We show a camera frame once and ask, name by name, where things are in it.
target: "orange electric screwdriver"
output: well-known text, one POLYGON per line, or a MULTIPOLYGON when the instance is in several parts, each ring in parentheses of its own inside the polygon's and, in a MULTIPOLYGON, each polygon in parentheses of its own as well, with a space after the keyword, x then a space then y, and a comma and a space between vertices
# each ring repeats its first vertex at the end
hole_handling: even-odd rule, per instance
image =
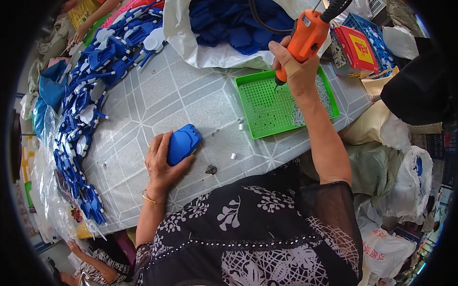
MULTIPOLYGON (((254 0, 248 0, 253 18, 265 29, 275 33, 291 32, 291 42, 288 45, 288 51, 296 59, 303 63, 306 59, 314 57, 319 48, 326 40, 329 31, 329 22, 342 13, 352 0, 335 0, 323 12, 315 9, 320 4, 320 0, 315 8, 305 10, 294 22, 292 30, 276 30, 266 26, 258 17, 254 0)), ((287 75, 284 67, 275 72, 275 83, 282 86, 287 81, 287 75)))

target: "red box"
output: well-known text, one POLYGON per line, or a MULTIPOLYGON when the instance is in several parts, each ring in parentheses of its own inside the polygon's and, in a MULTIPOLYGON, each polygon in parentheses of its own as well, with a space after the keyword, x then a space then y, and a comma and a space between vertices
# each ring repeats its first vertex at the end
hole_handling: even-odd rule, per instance
POLYGON ((346 26, 339 26, 332 30, 331 48, 333 50, 334 71, 337 75, 349 77, 366 77, 372 72, 378 74, 378 65, 367 37, 346 26))

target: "black floral blouse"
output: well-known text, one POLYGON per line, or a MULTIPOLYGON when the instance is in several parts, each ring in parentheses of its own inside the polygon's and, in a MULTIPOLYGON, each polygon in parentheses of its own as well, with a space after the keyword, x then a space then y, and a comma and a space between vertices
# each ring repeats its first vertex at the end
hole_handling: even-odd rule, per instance
POLYGON ((136 285, 357 285, 362 242, 345 182, 299 189, 299 159, 217 188, 139 245, 136 285))

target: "blue plastic bag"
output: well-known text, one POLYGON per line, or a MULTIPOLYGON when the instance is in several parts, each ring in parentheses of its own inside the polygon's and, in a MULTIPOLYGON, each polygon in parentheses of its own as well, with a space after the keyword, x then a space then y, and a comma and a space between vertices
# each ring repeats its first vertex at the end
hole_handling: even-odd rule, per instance
POLYGON ((65 92, 67 77, 59 84, 67 64, 64 60, 47 68, 41 75, 39 81, 39 96, 33 107, 34 129, 38 138, 43 140, 44 114, 46 108, 51 106, 55 112, 59 110, 60 101, 65 92))

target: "gray patterned tablecloth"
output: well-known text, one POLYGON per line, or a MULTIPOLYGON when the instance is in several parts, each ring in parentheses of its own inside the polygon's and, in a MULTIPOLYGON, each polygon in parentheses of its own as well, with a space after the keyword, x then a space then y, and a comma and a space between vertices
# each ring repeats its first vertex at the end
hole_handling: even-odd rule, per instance
MULTIPOLYGON (((357 79, 336 78, 330 65, 323 66, 332 86, 340 117, 333 119, 341 130, 370 105, 357 79)), ((266 138, 251 139, 234 78, 258 72, 243 68, 195 69, 168 45, 147 65, 133 69, 108 92, 94 142, 83 163, 88 181, 102 196, 111 233, 137 224, 141 196, 148 182, 144 156, 157 134, 194 124, 204 137, 189 173, 170 192, 167 211, 240 178, 263 174, 310 149, 307 128, 266 138), (231 160, 236 153, 237 159, 231 160), (205 174, 209 164, 216 175, 205 174)))

